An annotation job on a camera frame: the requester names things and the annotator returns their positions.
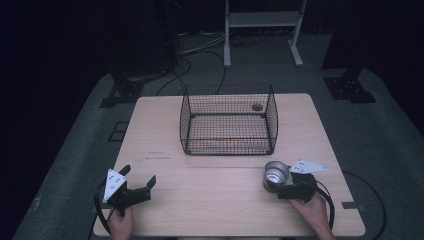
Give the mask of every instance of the black cable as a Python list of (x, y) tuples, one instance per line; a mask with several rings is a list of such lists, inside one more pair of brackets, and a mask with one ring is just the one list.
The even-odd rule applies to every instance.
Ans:
[(326, 187), (326, 186), (325, 186), (322, 182), (320, 182), (320, 181), (317, 181), (317, 183), (318, 183), (319, 185), (321, 185), (321, 186), (325, 189), (325, 191), (327, 192), (328, 196), (330, 196), (330, 197), (331, 197), (330, 192), (328, 191), (327, 187)]
[(314, 186), (308, 182), (305, 181), (301, 181), (301, 180), (297, 180), (299, 183), (305, 184), (306, 186), (309, 186), (313, 189), (315, 189), (319, 194), (321, 194), (321, 196), (327, 201), (328, 206), (330, 208), (330, 216), (328, 217), (328, 225), (330, 226), (330, 229), (333, 230), (333, 226), (334, 226), (334, 216), (335, 216), (335, 208), (334, 208), (334, 203), (333, 200), (330, 197), (330, 194), (325, 193), (321, 188)]
[(242, 35), (236, 35), (235, 37), (231, 38), (230, 44), (232, 47), (237, 48), (248, 48), (254, 45), (257, 45), (262, 42), (262, 37), (260, 35), (256, 36), (259, 40), (256, 41), (252, 37), (246, 37)]
[(380, 206), (381, 206), (381, 210), (383, 211), (383, 222), (381, 224), (380, 230), (378, 231), (377, 235), (374, 236), (374, 238), (372, 239), (378, 239), (381, 234), (383, 234), (384, 229), (386, 228), (386, 224), (387, 224), (387, 212), (386, 212), (386, 207), (383, 203), (383, 199), (381, 198), (380, 194), (378, 194), (377, 190), (371, 186), (371, 184), (369, 184), (365, 179), (359, 177), (358, 175), (348, 172), (348, 171), (342, 171), (344, 174), (348, 174), (351, 175), (355, 178), (357, 178), (358, 180), (360, 180), (361, 182), (365, 183), (365, 185), (367, 185), (375, 194), (375, 196), (377, 197), (378, 201), (380, 202)]
[(188, 68), (187, 68), (187, 70), (183, 73), (183, 74), (181, 74), (181, 75), (177, 75), (177, 77), (175, 77), (175, 78), (173, 78), (173, 79), (171, 79), (171, 80), (169, 80), (167, 83), (165, 83), (157, 92), (156, 92), (156, 96), (159, 96), (159, 93), (166, 87), (166, 86), (168, 86), (170, 83), (172, 83), (173, 81), (175, 81), (175, 80), (177, 80), (177, 79), (180, 79), (182, 76), (184, 76), (185, 74), (187, 74), (189, 71), (190, 71), (190, 69), (191, 69), (191, 63), (190, 63), (190, 61), (188, 61), (188, 60), (186, 60), (186, 59), (181, 59), (182, 61), (184, 61), (184, 62), (186, 62), (186, 63), (188, 63)]
[(107, 220), (105, 216), (103, 215), (102, 208), (100, 206), (100, 199), (99, 199), (100, 189), (105, 185), (106, 185), (106, 178), (104, 178), (102, 182), (99, 184), (99, 186), (97, 187), (96, 194), (94, 194), (94, 206), (96, 207), (97, 216), (99, 217), (100, 222), (102, 223), (106, 231), (110, 234), (109, 224), (107, 223)]
[(183, 6), (181, 6), (179, 3), (176, 3), (175, 1), (169, 1), (170, 3), (174, 4), (179, 10), (181, 11), (185, 11), (187, 9), (185, 9)]
[[(254, 1), (255, 0), (251, 0), (250, 1), (250, 6), (248, 7), (248, 9), (247, 9), (247, 12), (250, 12), (250, 10), (251, 10), (251, 8), (252, 8), (252, 6), (253, 6), (253, 3), (254, 3)], [(248, 2), (248, 0), (245, 0), (244, 2), (243, 2), (243, 5), (242, 5), (242, 7), (241, 7), (241, 9), (240, 9), (240, 12), (245, 12), (245, 10), (244, 10), (244, 8), (246, 7), (246, 4), (247, 4), (247, 2)], [(233, 33), (235, 33), (236, 31), (237, 31), (237, 28), (233, 28), (234, 30), (230, 33), (230, 35), (232, 35)], [(195, 35), (198, 35), (198, 36), (205, 36), (205, 35), (202, 35), (202, 34), (200, 34), (200, 33), (197, 33), (197, 34), (195, 34)], [(211, 48), (212, 46), (215, 46), (215, 45), (217, 45), (218, 43), (220, 43), (220, 42), (223, 42), (224, 41), (224, 34), (220, 34), (220, 35), (222, 35), (221, 37), (218, 37), (218, 38), (216, 38), (215, 40), (213, 40), (212, 42), (209, 42), (209, 43), (206, 43), (205, 45), (203, 45), (203, 46), (201, 46), (201, 47), (199, 47), (199, 48), (197, 48), (197, 49), (194, 49), (194, 50), (189, 50), (187, 53), (184, 53), (184, 54), (190, 54), (190, 53), (194, 53), (194, 52), (198, 52), (198, 51), (201, 51), (201, 50), (203, 50), (203, 49), (206, 49), (206, 48)]]
[[(191, 63), (190, 63), (190, 61), (188, 61), (188, 60), (186, 60), (186, 59), (181, 59), (182, 61), (185, 61), (185, 62), (187, 62), (188, 64), (189, 64), (189, 69), (191, 69)], [(175, 77), (177, 77), (179, 80), (180, 80), (180, 85), (181, 85), (181, 89), (178, 91), (178, 93), (177, 93), (177, 95), (180, 95), (180, 92), (183, 90), (183, 89), (185, 89), (185, 87), (186, 87), (186, 84), (185, 84), (185, 82), (181, 79), (181, 77), (182, 76), (184, 76), (185, 75), (185, 73), (183, 73), (182, 75), (178, 75), (176, 72), (175, 72), (175, 68), (174, 69), (172, 69), (172, 73), (174, 74), (174, 76)]]
[(221, 34), (221, 36), (220, 37), (218, 37), (218, 38), (216, 38), (216, 39), (214, 39), (214, 40), (212, 40), (211, 42), (208, 42), (208, 43), (206, 43), (206, 44), (204, 44), (204, 45), (202, 45), (202, 46), (200, 46), (200, 47), (197, 47), (197, 48), (195, 48), (195, 49), (191, 49), (191, 50), (187, 50), (187, 51), (182, 51), (181, 50), (181, 45), (180, 45), (180, 51), (179, 51), (179, 53), (180, 53), (180, 55), (188, 55), (188, 54), (191, 54), (191, 53), (195, 53), (195, 52), (198, 52), (198, 51), (201, 51), (201, 50), (204, 50), (204, 49), (206, 49), (206, 48), (211, 48), (212, 46), (215, 46), (215, 45), (217, 45), (218, 43), (220, 43), (220, 42), (222, 42), (222, 41), (224, 41), (224, 34)]
[(112, 208), (109, 212), (109, 216), (107, 217), (107, 220), (109, 221), (110, 217), (112, 216), (113, 212), (115, 211), (115, 208)]
[[(186, 56), (193, 55), (193, 54), (198, 54), (198, 53), (210, 53), (210, 54), (213, 54), (213, 55), (217, 56), (221, 60), (222, 66), (224, 66), (224, 59), (221, 57), (221, 55), (219, 55), (216, 52), (207, 51), (207, 50), (199, 50), (199, 51), (195, 51), (195, 52), (192, 52), (192, 53), (188, 53), (188, 54), (186, 54)], [(227, 69), (225, 67), (223, 67), (223, 69), (224, 69), (224, 73), (223, 73), (221, 82), (218, 85), (218, 90), (216, 91), (215, 95), (218, 95), (219, 91), (221, 90), (222, 85), (224, 84), (225, 77), (227, 75)]]

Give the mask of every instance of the human hand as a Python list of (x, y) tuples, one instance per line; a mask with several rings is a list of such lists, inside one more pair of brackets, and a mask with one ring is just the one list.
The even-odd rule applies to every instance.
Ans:
[(336, 239), (328, 225), (325, 199), (318, 192), (315, 192), (312, 199), (307, 203), (299, 199), (290, 199), (287, 201), (314, 230), (320, 240)]
[(133, 233), (134, 216), (132, 206), (125, 209), (125, 216), (122, 217), (117, 209), (109, 217), (108, 223), (112, 240), (129, 240)]

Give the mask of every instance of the black wire basket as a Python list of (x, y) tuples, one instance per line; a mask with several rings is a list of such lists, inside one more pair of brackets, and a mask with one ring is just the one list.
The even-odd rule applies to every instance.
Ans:
[(278, 114), (272, 85), (188, 85), (180, 140), (188, 155), (269, 155)]

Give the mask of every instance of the floor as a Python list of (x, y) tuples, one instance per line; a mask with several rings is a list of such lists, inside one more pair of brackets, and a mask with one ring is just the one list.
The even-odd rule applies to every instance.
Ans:
[[(190, 50), (213, 37), (184, 36), (180, 45)], [(253, 44), (232, 47), (232, 66), (227, 69), (223, 68), (220, 43), (185, 56), (175, 73), (185, 84), (267, 83), (276, 93), (311, 95), (342, 170), (353, 174), (346, 173), (345, 178), (361, 206), (367, 229), (359, 239), (373, 239), (382, 227), (380, 239), (420, 238), (424, 235), (420, 226), (424, 222), (420, 213), (424, 199), (423, 136), (390, 96), (384, 82), (367, 69), (359, 81), (376, 103), (353, 104), (332, 98), (323, 78), (341, 76), (344, 69), (320, 69), (331, 35), (300, 35), (301, 68), (294, 65), (287, 45), (289, 37), (243, 39)], [(141, 95), (179, 95), (181, 84), (175, 78), (168, 74), (148, 81)], [(134, 108), (133, 103), (100, 108), (112, 87), (110, 74), (99, 79), (14, 239), (103, 239), (92, 234), (93, 196), (107, 169), (113, 168), (122, 143), (119, 138), (110, 141), (111, 133), (117, 123), (130, 121)], [(384, 206), (372, 189), (381, 196)]]

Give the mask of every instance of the cable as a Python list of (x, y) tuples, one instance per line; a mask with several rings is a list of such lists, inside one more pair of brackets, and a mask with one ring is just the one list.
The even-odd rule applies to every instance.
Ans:
[(259, 41), (256, 41), (255, 39), (251, 37), (245, 37), (243, 35), (236, 35), (234, 38), (230, 39), (230, 44), (232, 47), (236, 48), (247, 48), (254, 46), (256, 44), (259, 44), (262, 42), (262, 37), (259, 35), (257, 36), (259, 38)]
[[(247, 12), (250, 12), (250, 10), (251, 10), (251, 8), (252, 8), (252, 5), (253, 5), (253, 2), (254, 2), (255, 0), (252, 0), (251, 2), (250, 2), (250, 6), (248, 7), (248, 9), (247, 9)], [(243, 6), (242, 6), (242, 8), (241, 8), (241, 10), (240, 10), (240, 12), (244, 12), (244, 8), (246, 7), (246, 3), (247, 3), (247, 0), (245, 0), (244, 2), (243, 2)], [(233, 33), (235, 33), (237, 31), (237, 28), (233, 28), (232, 30), (231, 30), (231, 32), (229, 33), (229, 35), (231, 36)], [(187, 50), (187, 51), (181, 51), (180, 50), (180, 54), (181, 55), (185, 55), (185, 54), (190, 54), (190, 53), (194, 53), (194, 52), (197, 52), (197, 51), (200, 51), (200, 50), (203, 50), (203, 49), (206, 49), (206, 48), (209, 48), (209, 47), (212, 47), (212, 46), (214, 46), (214, 45), (216, 45), (216, 44), (218, 44), (218, 43), (220, 43), (220, 42), (222, 42), (222, 41), (224, 41), (224, 39), (225, 39), (225, 34), (221, 34), (221, 36), (219, 36), (217, 39), (215, 39), (215, 40), (212, 40), (211, 42), (208, 42), (208, 43), (206, 43), (206, 44), (204, 44), (204, 45), (202, 45), (202, 46), (200, 46), (200, 47), (197, 47), (197, 48), (194, 48), (194, 49), (190, 49), (190, 50)]]
[[(221, 57), (221, 55), (219, 55), (216, 52), (212, 52), (212, 51), (197, 51), (197, 52), (190, 53), (190, 54), (187, 54), (187, 55), (198, 54), (198, 53), (210, 53), (210, 54), (213, 54), (213, 55), (217, 56), (221, 60), (222, 66), (224, 66), (224, 59)], [(218, 90), (216, 91), (215, 95), (218, 95), (219, 94), (219, 91), (221, 90), (221, 87), (224, 84), (224, 80), (225, 80), (225, 77), (227, 75), (227, 69), (225, 67), (223, 69), (224, 69), (224, 73), (223, 73), (221, 82), (218, 85)]]
[(184, 76), (185, 74), (187, 74), (189, 71), (190, 71), (190, 69), (191, 69), (191, 63), (190, 63), (190, 61), (188, 61), (188, 60), (186, 60), (186, 59), (181, 59), (182, 61), (184, 61), (184, 62), (186, 62), (186, 63), (188, 63), (188, 69), (183, 73), (183, 74), (181, 74), (181, 75), (176, 75), (176, 77), (175, 78), (173, 78), (173, 79), (171, 79), (171, 80), (169, 80), (167, 83), (165, 83), (157, 92), (156, 92), (156, 96), (159, 96), (159, 93), (166, 87), (166, 86), (168, 86), (170, 83), (172, 83), (173, 81), (175, 81), (175, 80), (177, 80), (177, 79), (180, 79), (180, 83), (182, 83), (182, 84), (184, 84), (183, 82), (182, 82), (182, 80), (181, 80), (181, 77), (182, 76)]
[(106, 177), (103, 178), (103, 180), (100, 182), (99, 186), (97, 187), (96, 194), (94, 194), (94, 206), (96, 207), (97, 216), (99, 217), (100, 222), (102, 223), (106, 231), (110, 234), (109, 224), (107, 223), (107, 220), (105, 216), (103, 215), (102, 208), (100, 206), (100, 199), (99, 199), (100, 189), (105, 185), (106, 185)]
[(335, 215), (335, 208), (334, 208), (334, 203), (333, 200), (330, 197), (330, 194), (325, 193), (321, 188), (314, 186), (308, 182), (305, 181), (301, 181), (301, 180), (297, 180), (299, 183), (305, 184), (308, 187), (311, 187), (313, 189), (315, 189), (319, 194), (321, 194), (321, 196), (327, 201), (328, 203), (328, 207), (330, 208), (330, 216), (328, 217), (328, 225), (330, 226), (330, 229), (333, 230), (333, 226), (334, 226), (334, 215)]
[(327, 192), (328, 196), (330, 196), (330, 197), (331, 197), (330, 192), (328, 191), (327, 187), (326, 187), (326, 186), (325, 186), (322, 182), (320, 182), (320, 181), (317, 181), (317, 183), (318, 183), (319, 185), (321, 185), (321, 186), (325, 189), (325, 191)]
[(115, 211), (115, 208), (112, 208), (109, 212), (109, 216), (107, 217), (107, 220), (109, 221), (110, 217), (112, 216), (113, 212)]
[(380, 230), (378, 231), (377, 235), (374, 236), (374, 238), (372, 239), (378, 239), (381, 234), (383, 234), (384, 229), (386, 228), (386, 224), (387, 224), (387, 212), (386, 212), (386, 207), (383, 203), (383, 199), (381, 198), (380, 194), (378, 194), (377, 190), (371, 186), (371, 184), (369, 184), (365, 179), (359, 177), (358, 175), (348, 172), (348, 171), (342, 171), (344, 174), (348, 174), (351, 175), (355, 178), (357, 178), (358, 180), (360, 180), (361, 182), (365, 183), (365, 185), (367, 185), (375, 194), (375, 196), (377, 197), (378, 201), (380, 202), (380, 206), (381, 206), (381, 210), (383, 211), (383, 222), (382, 225), (380, 227)]

